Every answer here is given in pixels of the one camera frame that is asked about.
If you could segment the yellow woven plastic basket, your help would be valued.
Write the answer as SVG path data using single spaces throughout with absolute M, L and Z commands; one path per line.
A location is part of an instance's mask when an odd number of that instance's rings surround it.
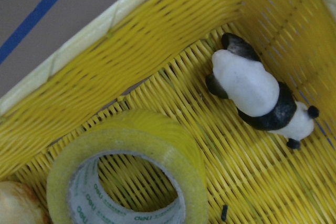
M 258 131 L 205 77 L 221 37 L 250 43 L 294 98 L 319 109 L 291 150 Z M 119 0 L 1 98 L 1 182 L 27 185 L 53 223 L 47 177 L 60 152 L 128 110 L 165 115 L 193 137 L 205 167 L 207 223 L 335 223 L 335 0 Z M 127 154 L 98 160 L 124 208 L 177 198 L 155 165 Z

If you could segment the toy croissant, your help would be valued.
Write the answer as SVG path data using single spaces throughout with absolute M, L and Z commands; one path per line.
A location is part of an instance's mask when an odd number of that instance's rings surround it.
M 25 184 L 1 182 L 1 223 L 49 223 L 35 193 Z

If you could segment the toy panda figure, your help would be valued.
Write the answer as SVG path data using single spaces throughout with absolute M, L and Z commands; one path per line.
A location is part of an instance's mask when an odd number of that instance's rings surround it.
M 205 78 L 209 92 L 232 100 L 238 115 L 253 128 L 283 135 L 287 146 L 298 150 L 314 129 L 318 108 L 296 101 L 242 38 L 224 33 L 221 43 L 222 49 L 212 55 L 212 73 Z

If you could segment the yellow clear tape roll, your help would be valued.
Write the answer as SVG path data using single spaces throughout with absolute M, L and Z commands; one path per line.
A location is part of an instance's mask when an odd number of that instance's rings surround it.
M 140 212 L 122 207 L 102 188 L 98 160 L 137 156 L 158 167 L 177 198 Z M 173 119 L 147 110 L 128 110 L 100 122 L 71 141 L 47 177 L 46 198 L 53 223 L 207 223 L 205 167 L 197 143 Z

